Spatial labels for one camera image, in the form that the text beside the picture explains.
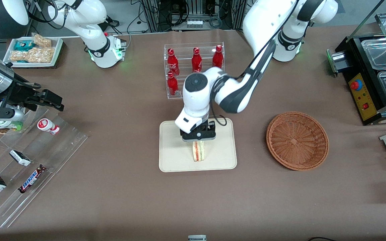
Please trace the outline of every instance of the yellow panel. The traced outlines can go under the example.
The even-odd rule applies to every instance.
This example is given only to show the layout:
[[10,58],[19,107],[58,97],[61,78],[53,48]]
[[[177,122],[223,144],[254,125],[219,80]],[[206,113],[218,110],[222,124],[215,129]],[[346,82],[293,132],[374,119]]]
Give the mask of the yellow panel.
[[[360,80],[363,84],[363,87],[359,91],[351,89],[351,83],[356,80]],[[358,74],[351,81],[349,81],[348,85],[349,89],[351,89],[352,95],[354,96],[357,108],[358,110],[360,110],[361,118],[365,121],[366,119],[369,119],[370,117],[376,115],[375,105],[373,104],[373,101],[370,98],[369,91],[367,90],[366,85],[364,84],[363,77],[361,76],[361,74]],[[368,104],[369,107],[363,109],[364,104]]]

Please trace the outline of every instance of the acrylic bottle rack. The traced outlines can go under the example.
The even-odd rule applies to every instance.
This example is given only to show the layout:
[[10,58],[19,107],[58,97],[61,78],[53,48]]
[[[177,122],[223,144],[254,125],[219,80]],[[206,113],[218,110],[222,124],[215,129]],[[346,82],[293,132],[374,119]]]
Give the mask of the acrylic bottle rack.
[[[212,67],[212,57],[215,53],[215,48],[217,45],[222,46],[222,54],[225,57],[225,47],[224,42],[215,42],[215,43],[186,43],[186,44],[165,44],[164,47],[164,66],[165,66],[165,85],[167,89],[168,99],[182,99],[183,98],[183,85],[184,81],[187,78],[187,75],[192,73],[192,62],[193,57],[193,48],[198,47],[200,50],[200,56],[202,57],[202,72],[205,72],[207,69]],[[171,96],[168,88],[168,49],[173,49],[175,56],[178,58],[178,64],[180,68],[180,75],[176,78],[178,80],[178,90],[180,94],[178,96]],[[224,58],[222,62],[221,69],[224,70]]]

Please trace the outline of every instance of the clear plastic bag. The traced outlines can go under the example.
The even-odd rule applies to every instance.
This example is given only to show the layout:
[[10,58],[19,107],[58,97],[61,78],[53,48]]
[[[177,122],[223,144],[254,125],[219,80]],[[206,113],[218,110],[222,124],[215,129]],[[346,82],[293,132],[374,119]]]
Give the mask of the clear plastic bag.
[[10,60],[12,62],[28,61],[28,59],[29,59],[28,51],[17,51],[17,50],[11,51]]
[[36,32],[31,33],[32,42],[42,48],[51,48],[52,40],[37,34]]
[[55,48],[32,48],[29,50],[29,63],[50,63],[55,53]]

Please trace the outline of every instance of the snickers bar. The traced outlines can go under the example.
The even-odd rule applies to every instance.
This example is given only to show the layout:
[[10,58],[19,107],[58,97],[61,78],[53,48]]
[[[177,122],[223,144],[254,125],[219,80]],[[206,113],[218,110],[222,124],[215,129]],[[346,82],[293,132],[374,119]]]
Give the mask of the snickers bar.
[[18,189],[20,193],[25,193],[28,188],[34,184],[34,182],[38,179],[38,177],[41,176],[41,173],[45,171],[47,168],[45,168],[43,165],[40,164],[40,166],[28,177],[25,183]]

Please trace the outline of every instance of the control panel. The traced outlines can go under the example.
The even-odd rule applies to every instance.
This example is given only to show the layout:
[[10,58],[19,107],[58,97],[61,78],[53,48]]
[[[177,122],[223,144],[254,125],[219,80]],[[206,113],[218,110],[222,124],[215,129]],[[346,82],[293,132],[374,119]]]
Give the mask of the control panel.
[[370,98],[369,91],[364,84],[361,74],[358,74],[349,81],[348,85],[357,104],[357,108],[360,111],[361,118],[365,121],[376,115],[375,105]]

